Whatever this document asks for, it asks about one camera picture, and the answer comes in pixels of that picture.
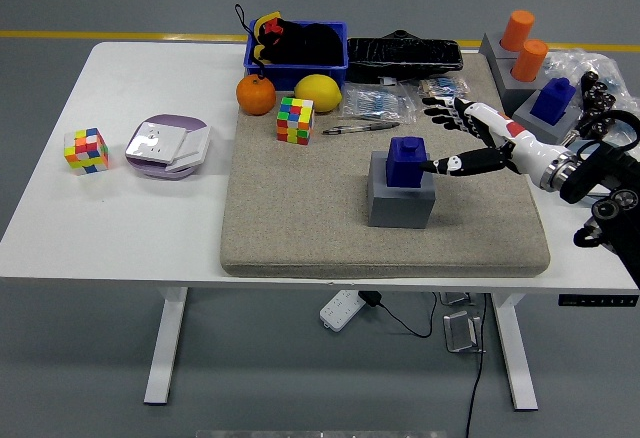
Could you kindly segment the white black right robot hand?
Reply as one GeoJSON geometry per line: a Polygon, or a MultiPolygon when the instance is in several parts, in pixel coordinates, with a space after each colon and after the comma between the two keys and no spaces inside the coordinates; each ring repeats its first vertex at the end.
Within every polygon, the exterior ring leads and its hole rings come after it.
{"type": "Polygon", "coordinates": [[[428,160],[421,165],[426,172],[471,176],[508,168],[527,174],[543,188],[549,183],[545,174],[567,152],[562,146],[540,142],[522,125],[485,103],[457,97],[428,97],[422,102],[424,114],[433,123],[469,133],[484,143],[481,149],[428,160]]]}

